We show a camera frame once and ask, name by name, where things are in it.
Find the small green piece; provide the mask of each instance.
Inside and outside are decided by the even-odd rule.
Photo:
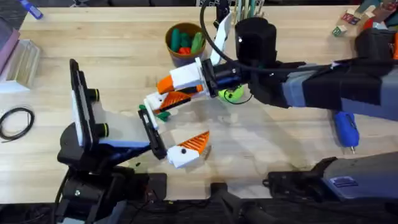
[[[178,52],[181,43],[180,30],[174,29],[172,32],[172,39],[170,41],[170,49],[174,52]]]
[[[187,33],[181,33],[181,47],[191,47],[192,40]]]
[[[164,111],[156,115],[157,118],[161,119],[162,121],[166,122],[170,116],[170,112]]]
[[[201,32],[197,32],[192,40],[191,54],[197,53],[203,46],[204,41],[205,39],[203,38],[203,34]]]
[[[138,108],[140,110],[145,110],[146,109],[145,105],[139,105]],[[170,112],[164,111],[164,112],[161,112],[161,113],[157,114],[156,117],[161,119],[162,121],[166,122],[170,115],[171,115]]]
[[[229,101],[229,102],[235,103],[243,96],[243,93],[244,93],[244,88],[243,88],[243,86],[240,86],[235,91],[232,91],[232,90],[221,90],[221,91],[218,92],[218,96],[221,99],[225,100],[225,101]]]

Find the black wire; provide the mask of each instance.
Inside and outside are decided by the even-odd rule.
[[[52,210],[52,215],[51,215],[51,223],[52,224],[57,224],[57,221],[55,219],[55,212],[57,211],[58,208],[58,204],[60,202],[60,198],[61,198],[61,194],[62,194],[62,189],[65,186],[65,183],[67,182],[69,176],[70,176],[70,168],[68,169],[67,173],[65,174],[65,176],[63,177],[63,180],[60,184],[60,188],[58,189],[57,195],[55,196],[55,201],[54,201],[54,208]]]
[[[241,64],[230,57],[228,57],[222,50],[220,50],[216,44],[213,42],[211,39],[209,33],[207,32],[206,29],[206,24],[205,24],[205,9],[206,5],[209,4],[210,0],[206,0],[201,9],[200,9],[200,27],[201,31],[203,32],[203,35],[205,36],[207,42],[210,44],[210,46],[220,55],[221,58],[226,60],[228,63],[233,64],[236,67],[240,67],[245,70],[249,70],[252,72],[259,72],[259,73],[270,73],[270,72],[302,72],[302,71],[312,71],[312,70],[318,70],[318,69],[324,69],[327,67],[331,67],[331,64],[329,65],[316,65],[312,67],[302,67],[302,68],[258,68],[258,67],[252,67],[252,66],[247,66],[244,64]]]
[[[187,202],[187,203],[188,203],[187,206],[179,208],[178,210],[174,210],[174,211],[151,211],[151,210],[146,210],[146,209],[140,209],[141,207],[137,208],[133,203],[130,202],[130,204],[135,209],[137,209],[137,210],[140,209],[140,212],[142,211],[142,212],[149,213],[149,214],[176,214],[178,212],[182,212],[182,211],[184,211],[184,210],[186,210],[188,208],[192,208],[192,207],[195,207],[195,208],[206,208],[209,205],[209,203],[210,203],[210,198],[206,199],[203,202],[199,202],[199,203],[192,203],[192,202]]]
[[[15,223],[4,223],[4,222],[0,222],[0,224],[26,224],[26,223],[31,223],[31,222],[40,220],[41,218],[45,217],[45,216],[48,214],[48,212],[51,212],[51,208],[49,208],[47,211],[41,213],[40,215],[37,215],[37,216],[34,217],[34,218],[29,219],[29,220],[24,220],[24,221],[15,222]]]
[[[251,98],[253,97],[253,94],[252,95],[250,95],[250,97],[249,97],[249,99],[247,99],[247,100],[245,100],[245,101],[243,101],[243,102],[239,102],[239,103],[234,103],[234,102],[232,102],[232,101],[230,101],[229,99],[227,99],[227,97],[226,97],[226,92],[227,92],[228,90],[225,90],[224,91],[224,99],[228,102],[228,103],[231,103],[231,104],[233,104],[233,105],[242,105],[242,104],[244,104],[244,103],[247,103],[249,100],[251,100]]]
[[[20,112],[20,111],[23,111],[23,112],[28,113],[28,124],[27,124],[26,128],[23,129],[23,130],[22,130],[21,132],[19,132],[18,134],[15,134],[15,135],[12,135],[12,136],[5,135],[5,134],[4,134],[4,131],[3,131],[3,126],[2,126],[4,120],[5,120],[6,118],[8,118],[10,115],[12,115],[12,114],[14,114],[14,113],[16,113],[16,112]],[[7,111],[6,113],[4,113],[4,114],[1,116],[1,118],[0,118],[0,138],[6,140],[6,141],[4,141],[4,142],[11,142],[11,141],[14,141],[14,140],[16,140],[16,139],[19,139],[19,138],[23,137],[25,134],[27,134],[27,133],[29,132],[29,130],[30,130],[30,129],[32,128],[32,126],[33,126],[34,121],[35,121],[35,114],[34,114],[33,111],[30,110],[30,109],[23,108],[23,107],[17,107],[17,108],[13,108],[13,109],[9,110],[9,111]]]
[[[131,217],[131,220],[129,222],[129,224],[132,224],[132,222],[134,221],[134,219],[137,217],[137,215],[139,214],[139,212],[144,209],[145,206],[147,206],[147,204],[149,203],[149,201],[145,202],[141,207],[136,208],[136,212],[135,214]]]

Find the blue marker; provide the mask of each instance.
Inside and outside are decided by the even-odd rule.
[[[349,147],[355,154],[355,146],[359,144],[359,132],[355,124],[354,114],[340,111],[333,115],[333,119],[341,145]]]
[[[34,16],[36,19],[41,19],[43,18],[42,12],[40,12],[34,5],[32,5],[29,1],[27,0],[19,0],[19,2],[22,4],[22,6],[28,10],[32,16]]]

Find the yellow-green ball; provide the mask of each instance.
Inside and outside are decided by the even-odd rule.
[[[232,103],[235,103],[243,96],[243,92],[244,92],[243,86],[240,86],[235,91],[221,90],[218,92],[218,96],[225,101],[230,101]]]

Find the wooden tabletop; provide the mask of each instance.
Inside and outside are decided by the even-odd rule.
[[[278,59],[330,63],[350,58],[353,35],[331,36],[346,8],[264,8],[266,18],[277,27]],[[99,88],[106,110],[137,116],[143,98],[154,92],[157,81],[174,67],[164,42],[167,29],[178,22],[198,24],[200,9],[41,10],[41,21],[28,14],[21,27],[21,37],[32,39],[42,49],[32,91],[0,97],[2,112],[29,105],[36,114],[28,135],[0,144],[0,203],[52,202],[55,198],[67,170],[57,162],[57,153],[60,135],[72,122],[70,58],[80,64],[89,87]],[[215,35],[214,8],[207,9],[205,19],[211,35]],[[226,52],[234,56],[233,32]],[[282,109],[255,99],[235,106],[203,98],[171,113],[171,120],[160,127],[166,144],[209,129],[206,160],[177,170],[147,152],[123,164],[138,172],[167,173],[168,199],[205,198],[214,181],[227,182],[230,191],[240,197],[269,197],[261,180],[270,171],[309,169],[325,157],[361,157],[398,149],[398,123],[367,116],[356,116],[361,140],[353,156],[339,147],[327,110]],[[24,118],[8,126],[23,126],[25,122]]]

